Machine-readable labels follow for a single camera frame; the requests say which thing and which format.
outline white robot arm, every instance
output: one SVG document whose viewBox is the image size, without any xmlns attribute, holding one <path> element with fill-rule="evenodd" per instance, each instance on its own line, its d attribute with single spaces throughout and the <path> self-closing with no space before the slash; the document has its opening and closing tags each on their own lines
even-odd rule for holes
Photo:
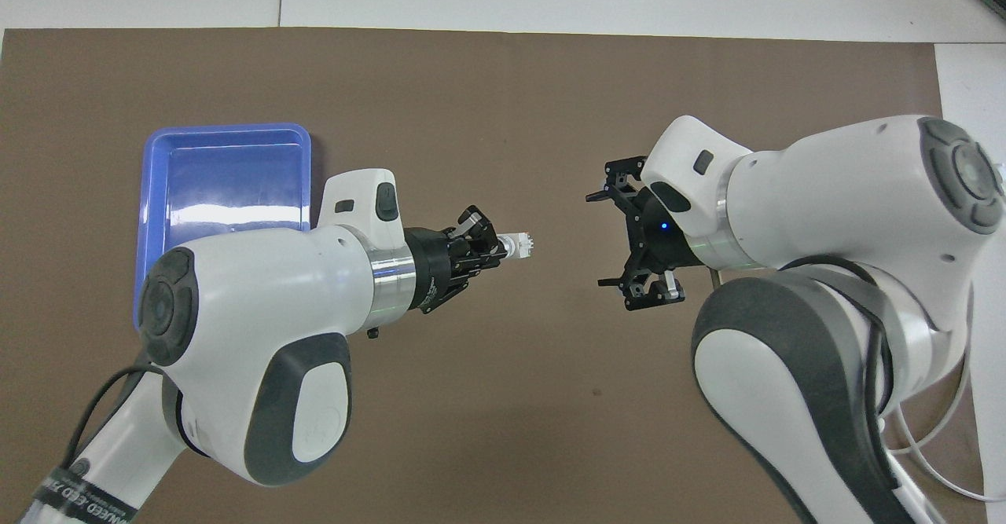
<svg viewBox="0 0 1006 524">
<path fill-rule="evenodd" d="M 133 369 L 139 382 L 22 522 L 129 522 L 186 447 L 259 485 L 305 477 L 349 421 L 346 336 L 429 314 L 533 244 L 475 206 L 455 227 L 403 228 L 382 169 L 331 178 L 320 214 L 307 233 L 197 238 L 154 264 L 138 314 L 153 365 Z"/>
<path fill-rule="evenodd" d="M 714 285 L 718 271 L 779 271 L 716 289 L 692 356 L 716 416 L 801 517 L 942 522 L 877 426 L 964 353 L 972 270 L 1004 205 L 983 149 L 904 116 L 752 153 L 680 117 L 649 158 L 606 173 L 588 201 L 626 213 L 631 255 L 599 284 L 628 310 L 682 300 L 678 267 L 704 264 Z"/>
</svg>

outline plastic tray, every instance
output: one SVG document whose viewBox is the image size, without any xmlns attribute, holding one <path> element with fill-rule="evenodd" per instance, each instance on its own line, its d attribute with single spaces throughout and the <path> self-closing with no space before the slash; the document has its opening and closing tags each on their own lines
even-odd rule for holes
<svg viewBox="0 0 1006 524">
<path fill-rule="evenodd" d="M 174 245 L 266 227 L 306 231 L 310 206 L 311 138 L 298 124 L 155 131 L 144 152 L 134 311 L 147 271 Z"/>
</svg>

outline black button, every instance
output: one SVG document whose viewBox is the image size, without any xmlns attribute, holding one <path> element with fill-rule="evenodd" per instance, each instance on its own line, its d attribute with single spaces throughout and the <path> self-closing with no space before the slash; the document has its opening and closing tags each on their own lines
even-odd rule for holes
<svg viewBox="0 0 1006 524">
<path fill-rule="evenodd" d="M 712 163 L 712 153 L 709 153 L 706 149 L 702 149 L 702 152 L 695 158 L 692 170 L 702 176 L 705 176 L 705 171 L 708 169 L 709 163 Z"/>
<path fill-rule="evenodd" d="M 148 283 L 140 303 L 143 331 L 151 336 L 160 336 L 168 331 L 171 318 L 175 314 L 175 296 L 171 287 L 157 281 Z"/>
<path fill-rule="evenodd" d="M 974 145 L 954 149 L 954 170 L 975 198 L 989 199 L 996 191 L 996 174 Z"/>
<path fill-rule="evenodd" d="M 1003 219 L 1003 206 L 999 199 L 991 204 L 975 204 L 971 209 L 971 220 L 982 227 L 995 227 Z"/>
<path fill-rule="evenodd" d="M 188 255 L 185 254 L 185 251 L 173 249 L 161 255 L 151 273 L 166 278 L 168 283 L 173 285 L 181 281 L 182 277 L 188 274 Z"/>
<path fill-rule="evenodd" d="M 975 147 L 978 148 L 978 154 L 982 157 L 982 159 L 984 159 L 985 164 L 988 165 L 990 167 L 990 169 L 992 169 L 992 181 L 994 181 L 994 183 L 995 183 L 996 192 L 998 192 L 999 195 L 1003 195 L 1003 177 L 1002 177 L 1002 174 L 999 174 L 999 170 L 996 169 L 996 167 L 992 166 L 992 161 L 989 161 L 989 156 L 985 153 L 985 149 L 982 149 L 982 144 L 979 144 L 977 142 L 975 144 Z"/>
<path fill-rule="evenodd" d="M 377 184 L 377 200 L 374 211 L 381 220 L 398 218 L 398 201 L 394 198 L 394 185 L 388 181 Z"/>
<path fill-rule="evenodd" d="M 955 126 L 950 122 L 945 120 L 930 120 L 926 124 L 926 130 L 933 135 L 934 138 L 941 141 L 945 145 L 951 145 L 952 142 L 956 141 L 966 141 L 971 142 L 971 138 L 968 137 L 967 131 Z"/>
<path fill-rule="evenodd" d="M 660 198 L 672 212 L 687 212 L 691 209 L 691 202 L 665 181 L 655 181 L 650 185 L 650 190 L 657 194 L 657 198 Z"/>
<path fill-rule="evenodd" d="M 170 355 L 168 355 L 168 347 L 164 345 L 164 342 L 156 339 L 150 339 L 146 342 L 147 345 L 144 346 L 144 351 L 147 352 L 147 355 L 149 355 L 151 359 L 154 359 L 154 363 L 158 363 L 158 365 L 168 363 Z"/>
<path fill-rule="evenodd" d="M 934 149 L 930 152 L 930 158 L 933 161 L 933 169 L 937 176 L 937 181 L 940 183 L 941 190 L 947 195 L 951 204 L 958 206 L 958 208 L 963 208 L 971 197 L 964 190 L 961 179 L 954 171 L 954 164 L 951 162 L 950 155 L 942 151 L 942 149 Z"/>
<path fill-rule="evenodd" d="M 189 333 L 189 318 L 192 316 L 192 290 L 188 287 L 178 291 L 175 300 L 175 316 L 171 328 L 164 335 L 165 343 L 174 349 L 192 337 Z"/>
<path fill-rule="evenodd" d="M 353 206 L 355 205 L 356 202 L 352 199 L 339 199 L 339 201 L 335 203 L 335 213 L 352 212 Z"/>
</svg>

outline brown table surface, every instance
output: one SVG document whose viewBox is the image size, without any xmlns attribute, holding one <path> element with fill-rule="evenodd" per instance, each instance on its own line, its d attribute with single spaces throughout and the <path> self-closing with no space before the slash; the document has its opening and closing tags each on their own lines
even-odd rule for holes
<svg viewBox="0 0 1006 524">
<path fill-rule="evenodd" d="M 709 292 L 627 313 L 604 163 L 685 115 L 751 149 L 898 113 L 940 115 L 933 45 L 417 30 L 7 30 L 0 65 L 0 520 L 58 462 L 139 350 L 140 165 L 155 130 L 296 122 L 330 174 L 388 167 L 406 226 L 469 204 L 535 255 L 429 317 L 350 339 L 354 411 L 328 464 L 262 489 L 183 454 L 154 522 L 795 522 L 709 412 L 689 345 Z M 911 404 L 925 429 L 953 390 Z M 935 463 L 980 486 L 970 395 Z M 985 522 L 920 485 L 952 522 Z"/>
</svg>

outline black label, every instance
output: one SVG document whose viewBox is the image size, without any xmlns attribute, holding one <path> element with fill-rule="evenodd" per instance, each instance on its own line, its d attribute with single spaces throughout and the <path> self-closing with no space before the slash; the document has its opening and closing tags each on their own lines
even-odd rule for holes
<svg viewBox="0 0 1006 524">
<path fill-rule="evenodd" d="M 62 468 L 55 468 L 35 499 L 87 524 L 127 524 L 136 509 Z"/>
</svg>

